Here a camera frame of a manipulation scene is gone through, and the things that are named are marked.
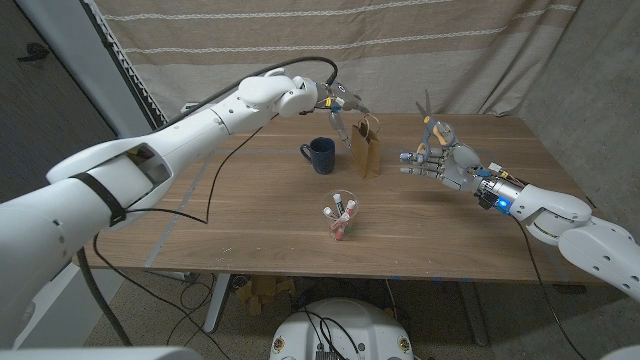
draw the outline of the wooden table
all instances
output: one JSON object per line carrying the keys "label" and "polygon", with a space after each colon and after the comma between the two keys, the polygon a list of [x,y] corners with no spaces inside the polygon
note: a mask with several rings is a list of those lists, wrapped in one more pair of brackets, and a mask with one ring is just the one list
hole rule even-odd
{"label": "wooden table", "polygon": [[[349,127],[361,117],[344,114]],[[523,235],[514,221],[485,211],[471,193],[399,172],[402,151],[414,151],[424,129],[417,114],[380,115],[381,175],[362,180],[326,114],[276,118],[225,164],[209,225],[152,213],[118,232],[103,232],[99,248],[116,267],[189,272],[535,281]],[[517,117],[441,115],[460,141],[491,156],[536,186],[585,199],[576,183]],[[185,171],[157,207],[204,217],[211,182],[238,135],[209,160]],[[318,136],[336,140],[336,166],[318,175],[299,152]],[[322,196],[356,194],[360,210],[348,241],[329,237]],[[597,282],[566,262],[557,248],[530,236],[547,282]],[[90,256],[93,266],[104,266]]]}

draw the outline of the black cable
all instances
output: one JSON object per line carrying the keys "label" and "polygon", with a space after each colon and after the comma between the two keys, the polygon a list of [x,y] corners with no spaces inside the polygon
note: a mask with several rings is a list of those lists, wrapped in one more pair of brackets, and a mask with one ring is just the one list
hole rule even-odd
{"label": "black cable", "polygon": [[513,220],[516,222],[516,224],[518,224],[518,227],[520,227],[520,231],[522,231],[522,234],[524,235],[524,239],[527,242],[527,249],[529,249],[529,257],[531,258],[531,263],[533,264],[533,269],[536,271],[536,276],[538,277],[538,283],[540,284],[540,289],[542,289],[542,294],[544,295],[544,299],[547,301],[547,305],[549,305],[549,309],[551,309],[551,313],[553,314],[553,318],[556,320],[556,324],[558,324],[558,328],[562,332],[562,335],[567,340],[567,342],[569,343],[569,345],[571,346],[573,351],[575,351],[576,354],[582,360],[586,360],[584,355],[582,355],[582,353],[580,353],[580,351],[578,351],[578,348],[576,348],[576,346],[573,344],[571,339],[569,339],[569,335],[567,335],[567,333],[564,331],[564,328],[562,327],[562,324],[560,323],[560,320],[558,319],[558,315],[556,315],[556,311],[553,308],[553,305],[551,304],[551,300],[549,299],[549,295],[547,294],[547,290],[544,288],[544,284],[542,283],[542,278],[540,277],[540,272],[538,271],[538,266],[536,265],[536,261],[533,258],[533,252],[531,251],[531,244],[529,244],[529,237],[527,236],[527,232],[524,230],[524,228],[522,227],[522,224],[520,224],[518,219],[516,219],[513,215],[509,215],[509,216],[511,216],[513,218]]}
{"label": "black cable", "polygon": [[[311,322],[311,325],[313,325],[313,321],[311,321],[311,317],[309,315],[313,315],[315,317],[317,317],[318,319],[320,319],[320,332],[322,333],[322,337],[324,337],[324,340],[327,342],[327,344],[329,345],[329,350],[334,352],[336,354],[336,356],[338,356],[338,358],[340,360],[346,360],[346,358],[344,357],[344,355],[342,355],[338,349],[335,348],[335,346],[333,346],[333,342],[331,339],[331,329],[329,328],[329,325],[326,323],[327,321],[331,321],[332,323],[336,324],[340,330],[342,330],[342,332],[344,332],[345,335],[347,335],[347,338],[349,338],[349,341],[351,342],[351,345],[353,345],[353,350],[355,350],[356,355],[358,356],[358,358],[360,358],[360,351],[358,350],[358,347],[356,346],[356,342],[353,340],[353,338],[351,337],[351,335],[349,334],[349,332],[347,332],[347,330],[340,325],[340,323],[338,323],[337,321],[333,320],[330,317],[322,317],[314,312],[308,311],[306,308],[303,310],[306,314],[307,317],[309,318],[309,321]],[[327,336],[327,334],[325,334],[324,332],[324,326],[327,327],[327,332],[329,333],[329,336]]]}
{"label": "black cable", "polygon": [[353,341],[353,338],[351,337],[351,335],[349,335],[349,333],[347,332],[347,330],[340,325],[340,323],[338,323],[337,321],[333,320],[330,317],[323,317],[322,320],[320,321],[320,332],[322,332],[322,324],[326,323],[326,321],[331,321],[332,323],[338,325],[338,327],[340,328],[340,330],[342,330],[342,332],[347,335],[347,338],[349,338],[349,341],[351,341],[351,345],[353,345],[353,350],[355,350],[356,355],[358,355],[358,358],[360,357],[360,350],[358,350],[358,346],[356,345],[356,342]]}
{"label": "black cable", "polygon": [[322,56],[303,56],[303,57],[299,57],[299,58],[295,58],[295,59],[291,59],[291,60],[286,60],[286,61],[277,63],[275,65],[267,66],[267,67],[262,68],[260,70],[254,71],[251,74],[245,75],[243,78],[235,81],[234,83],[226,86],[224,89],[222,89],[222,90],[216,92],[215,94],[209,96],[208,98],[202,100],[197,105],[195,105],[192,108],[190,108],[189,110],[187,110],[187,111],[183,112],[182,114],[179,114],[178,116],[176,116],[173,119],[169,120],[166,124],[164,124],[164,125],[160,126],[159,128],[153,130],[153,132],[158,132],[160,130],[166,129],[169,126],[171,126],[171,125],[183,120],[184,118],[186,118],[187,116],[193,114],[195,111],[197,111],[201,107],[207,105],[208,103],[212,102],[213,100],[215,100],[215,99],[221,97],[222,95],[228,93],[229,91],[233,90],[238,85],[240,85],[242,80],[244,80],[244,79],[246,79],[248,77],[258,76],[258,75],[266,73],[267,71],[271,71],[273,69],[277,69],[277,68],[284,67],[284,66],[291,65],[291,64],[307,62],[307,61],[322,61],[322,62],[326,62],[327,64],[331,65],[333,67],[333,73],[331,73],[331,76],[329,76],[329,78],[327,79],[326,83],[328,85],[333,84],[333,81],[338,76],[338,65],[336,65],[336,63],[334,63],[331,59],[328,59],[328,58],[325,58],[325,57],[322,57]]}
{"label": "black cable", "polygon": [[[271,120],[275,119],[276,116],[278,116],[278,114],[272,116]],[[249,142],[249,140],[251,140],[254,136],[256,136],[256,134],[260,130],[262,130],[262,127],[259,127],[258,130],[256,130],[253,134],[251,134],[251,136],[249,136],[247,138],[247,140],[243,141],[242,144],[238,145],[238,147],[233,149],[233,151],[230,152],[229,155],[227,155],[227,157],[224,158],[224,160],[222,160],[222,162],[220,163],[220,166],[218,166],[218,171],[216,171],[216,175],[213,177],[213,182],[211,183],[211,191],[209,192],[209,200],[207,201],[207,215],[206,215],[207,224],[209,223],[209,210],[211,209],[211,199],[213,198],[213,188],[216,186],[216,180],[218,180],[218,175],[220,174],[220,170],[222,170],[222,166],[224,166],[224,164],[227,162],[227,160],[229,160],[231,155],[235,154],[236,151],[240,150],[240,148],[243,147],[244,144]]]}
{"label": "black cable", "polygon": [[316,329],[316,325],[311,320],[311,315],[309,315],[309,312],[307,311],[306,306],[304,307],[304,312],[305,314],[307,314],[307,318],[309,318],[309,322],[311,323],[311,326],[313,326],[313,331],[316,333],[316,336],[318,337],[318,343],[322,344],[322,340],[320,339],[320,334],[318,334],[318,329]]}
{"label": "black cable", "polygon": [[207,222],[205,220],[199,219],[193,215],[189,215],[189,214],[185,214],[183,212],[177,211],[177,210],[171,210],[171,209],[160,209],[160,208],[142,208],[142,209],[131,209],[131,210],[126,210],[126,213],[135,213],[135,212],[147,212],[147,211],[155,211],[155,212],[166,212],[169,214],[174,214],[174,215],[180,215],[180,216],[184,216],[186,218],[189,218],[191,220],[195,220],[199,223],[203,223],[206,224]]}
{"label": "black cable", "polygon": [[[276,116],[278,116],[278,115],[277,114],[274,115],[271,118],[271,120],[275,119]],[[244,144],[249,142],[249,140],[251,140],[254,136],[256,136],[256,134],[260,130],[262,130],[262,127],[258,128],[258,130],[256,130],[256,131],[254,131],[253,134],[251,134],[251,136],[249,136],[245,141],[242,142],[242,144],[238,145],[238,147],[233,149],[233,151],[230,152],[229,155],[227,155],[227,157],[224,158],[224,160],[222,160],[222,163],[220,163],[220,166],[218,166],[218,171],[216,171],[216,175],[213,177],[213,182],[211,183],[211,191],[209,191],[209,199],[207,200],[207,215],[206,215],[204,220],[202,220],[200,218],[197,218],[197,217],[195,217],[193,215],[185,214],[183,212],[180,212],[180,211],[177,211],[177,210],[171,210],[171,209],[160,209],[160,208],[144,208],[144,209],[132,209],[132,210],[127,209],[126,212],[127,213],[145,212],[145,211],[166,212],[166,213],[170,213],[170,214],[174,214],[174,215],[184,216],[186,218],[189,218],[191,220],[197,221],[197,222],[205,224],[205,225],[209,224],[209,213],[211,211],[211,199],[213,198],[213,189],[216,186],[216,181],[218,180],[218,175],[220,174],[220,170],[222,170],[222,166],[227,162],[227,160],[229,160],[231,155],[235,154],[236,151],[240,150],[240,148],[243,147]]]}
{"label": "black cable", "polygon": [[[182,292],[180,293],[180,306],[182,306],[183,308],[190,310],[189,311],[189,316],[191,316],[194,312],[200,310],[203,306],[205,306],[210,300],[209,300],[209,296],[211,295],[211,292],[213,291],[213,285],[215,284],[216,281],[216,277],[211,274],[211,286],[207,286],[206,284],[197,282],[197,283],[193,283],[193,284],[189,284],[189,286],[186,286],[184,289],[182,289]],[[189,290],[190,288],[192,288],[193,286],[196,285],[202,285],[204,287],[207,288],[207,294],[205,295],[204,299],[202,299],[202,301],[200,302],[200,304],[198,306],[195,307],[188,307],[184,304],[184,294],[187,292],[187,290]],[[169,342],[171,341],[171,337],[173,336],[173,333],[176,331],[176,329],[178,328],[178,326],[180,326],[180,324],[187,318],[187,315],[184,315],[180,320],[178,320],[178,322],[173,326],[173,328],[171,329],[171,332],[169,333],[169,336],[167,337],[167,341],[165,342],[165,345],[169,345]]]}
{"label": "black cable", "polygon": [[102,310],[102,313],[107,318],[113,329],[118,334],[120,341],[124,344],[124,346],[133,346],[131,343],[131,339],[127,335],[127,332],[124,331],[122,324],[116,317],[116,314],[113,313],[111,307],[107,300],[105,300],[102,292],[98,288],[98,284],[96,284],[96,279],[94,279],[93,274],[91,274],[91,268],[89,268],[89,262],[87,261],[87,254],[84,251],[84,248],[80,248],[76,253],[78,255],[78,264],[80,265],[80,270],[82,271],[82,275],[84,276],[84,280],[87,282],[87,286],[89,287],[89,291],[91,291],[91,295],[98,303],[98,306]]}
{"label": "black cable", "polygon": [[93,251],[96,253],[96,255],[100,258],[100,260],[104,261],[105,264],[107,264],[107,266],[115,271],[118,275],[122,276],[125,280],[129,281],[130,283],[132,283],[133,285],[137,286],[138,288],[140,288],[142,291],[146,292],[147,294],[151,295],[153,298],[162,301],[163,303],[175,308],[176,310],[180,311],[183,315],[186,315],[187,318],[189,319],[189,321],[191,321],[191,323],[195,326],[198,327],[198,331],[202,332],[209,340],[211,340],[211,342],[213,342],[213,344],[218,348],[218,350],[220,351],[220,353],[222,353],[222,355],[227,359],[227,360],[231,360],[229,358],[229,356],[222,350],[222,348],[220,347],[220,345],[218,344],[217,341],[215,341],[212,337],[210,337],[209,335],[207,335],[207,333],[204,332],[204,330],[202,330],[202,328],[200,327],[200,325],[191,318],[191,316],[189,316],[189,313],[187,313],[186,311],[184,311],[180,306],[172,303],[169,300],[166,300],[156,294],[154,294],[151,290],[147,289],[145,286],[139,284],[138,282],[136,282],[135,280],[133,280],[132,278],[128,277],[127,275],[125,275],[122,271],[116,269],[113,264],[111,264],[109,262],[109,260],[107,260],[98,250],[98,234],[96,234],[96,236],[94,236],[93,238]]}

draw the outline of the striped backdrop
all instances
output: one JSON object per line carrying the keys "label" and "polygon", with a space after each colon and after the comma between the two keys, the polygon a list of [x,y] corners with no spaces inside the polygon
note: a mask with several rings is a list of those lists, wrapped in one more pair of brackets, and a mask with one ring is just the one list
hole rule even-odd
{"label": "striped backdrop", "polygon": [[[375,112],[504,114],[580,0],[97,0],[168,116],[267,64],[322,55]],[[317,80],[323,64],[293,66]]]}

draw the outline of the table leg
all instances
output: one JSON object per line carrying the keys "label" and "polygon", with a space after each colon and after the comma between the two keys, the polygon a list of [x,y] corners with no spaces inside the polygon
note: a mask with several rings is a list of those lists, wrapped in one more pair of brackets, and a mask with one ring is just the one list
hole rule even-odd
{"label": "table leg", "polygon": [[207,318],[204,322],[202,329],[208,333],[212,333],[218,327],[220,321],[220,315],[222,315],[222,307],[224,301],[227,298],[227,290],[229,288],[229,280],[231,274],[218,274],[216,277],[216,284],[213,287],[211,293],[211,303],[209,304],[209,311],[207,312]]}
{"label": "table leg", "polygon": [[489,344],[489,336],[487,335],[487,328],[482,318],[482,311],[480,310],[480,301],[478,300],[478,293],[476,287],[471,282],[459,283],[460,292],[462,293],[462,300],[464,301],[464,307],[467,310],[467,317],[469,319],[469,325],[471,326],[471,332],[473,333],[473,340],[480,346],[487,346]]}

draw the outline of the gray cable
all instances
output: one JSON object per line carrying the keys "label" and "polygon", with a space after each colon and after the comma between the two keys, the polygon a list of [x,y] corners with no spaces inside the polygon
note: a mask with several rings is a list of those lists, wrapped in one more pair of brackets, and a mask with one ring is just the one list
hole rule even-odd
{"label": "gray cable", "polygon": [[87,261],[87,254],[84,252],[84,248],[80,248],[80,250],[78,250],[76,254],[78,255],[80,271],[82,271],[82,275],[84,276],[84,280],[87,282],[89,291],[91,291],[91,295],[93,295],[96,303],[98,303],[98,306],[102,310],[102,313],[104,313],[104,316],[116,331],[116,334],[118,334],[118,337],[120,338],[124,346],[133,346],[131,340],[129,339],[129,336],[127,335],[126,331],[124,331],[122,324],[116,317],[116,314],[113,313],[111,307],[109,306],[109,303],[107,303],[107,300],[105,300],[102,292],[100,292],[98,284],[96,284],[96,279],[94,279],[93,274],[91,274],[91,268],[89,268],[89,262]]}

